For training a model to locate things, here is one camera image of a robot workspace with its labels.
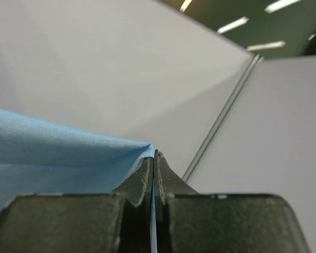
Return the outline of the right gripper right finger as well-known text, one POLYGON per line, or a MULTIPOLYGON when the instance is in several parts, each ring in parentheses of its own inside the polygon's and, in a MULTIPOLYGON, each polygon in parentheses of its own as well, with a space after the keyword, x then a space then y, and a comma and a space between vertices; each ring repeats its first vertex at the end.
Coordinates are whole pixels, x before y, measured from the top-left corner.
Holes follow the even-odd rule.
POLYGON ((155 152, 158 252, 309 252, 298 219, 274 194, 200 194, 155 152))

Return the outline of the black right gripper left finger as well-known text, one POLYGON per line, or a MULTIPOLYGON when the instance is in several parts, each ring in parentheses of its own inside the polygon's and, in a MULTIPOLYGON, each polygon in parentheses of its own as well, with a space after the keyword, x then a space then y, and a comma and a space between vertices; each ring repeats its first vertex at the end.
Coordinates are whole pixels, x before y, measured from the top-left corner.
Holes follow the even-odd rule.
POLYGON ((153 161, 110 193, 11 199, 0 211, 0 252, 150 252, 153 161))

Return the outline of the light blue long sleeve shirt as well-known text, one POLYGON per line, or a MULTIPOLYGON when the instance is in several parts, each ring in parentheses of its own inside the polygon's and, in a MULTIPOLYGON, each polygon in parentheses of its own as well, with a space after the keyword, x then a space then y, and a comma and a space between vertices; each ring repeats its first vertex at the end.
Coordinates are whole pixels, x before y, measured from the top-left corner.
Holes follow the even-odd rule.
POLYGON ((0 109, 0 211, 11 199, 28 194, 110 193, 154 153, 150 143, 0 109))

